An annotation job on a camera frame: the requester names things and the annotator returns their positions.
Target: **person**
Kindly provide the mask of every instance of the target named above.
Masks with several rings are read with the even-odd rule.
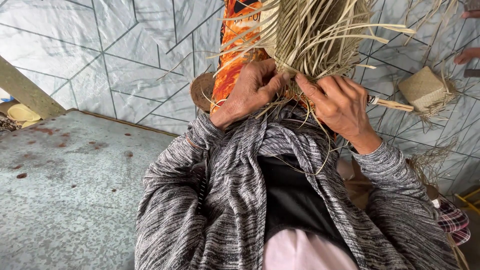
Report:
[[[458,269],[438,213],[402,152],[366,114],[366,90],[341,76],[295,82],[324,132],[295,104],[258,113],[290,80],[250,62],[227,100],[200,115],[147,169],[135,268]],[[348,140],[374,190],[365,211],[336,171],[332,133]],[[191,168],[206,161],[202,189]]]
[[[461,16],[463,19],[468,18],[480,18],[480,11],[466,11],[462,13]],[[467,48],[464,49],[459,55],[454,59],[454,63],[457,65],[464,65],[473,58],[480,58],[480,48]]]

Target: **rust spot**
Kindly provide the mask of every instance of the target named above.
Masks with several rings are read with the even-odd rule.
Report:
[[[35,131],[40,131],[40,132],[43,132],[43,133],[48,133],[48,135],[53,135],[53,131],[49,128],[32,127],[31,129],[33,129]]]

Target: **gray knit cardigan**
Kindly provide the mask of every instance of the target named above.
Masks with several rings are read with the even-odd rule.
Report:
[[[261,269],[266,194],[256,157],[290,153],[325,201],[361,270],[458,269],[438,214],[402,152],[383,141],[371,154],[353,154],[375,187],[362,211],[336,171],[339,154],[328,151],[328,136],[314,125],[286,120],[292,114],[304,112],[287,106],[271,114],[275,119],[250,117],[227,133],[205,115],[192,121],[144,177],[135,268]],[[335,148],[331,140],[330,148]],[[207,214],[199,215],[199,183],[188,175],[207,156],[210,182],[202,207]]]

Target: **wooden handle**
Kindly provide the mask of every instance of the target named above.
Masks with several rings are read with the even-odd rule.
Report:
[[[391,100],[378,99],[377,104],[397,110],[413,111],[413,106]]]

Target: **pink shirt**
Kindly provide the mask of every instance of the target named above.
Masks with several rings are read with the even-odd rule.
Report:
[[[345,251],[302,230],[283,230],[264,246],[264,270],[359,270]]]

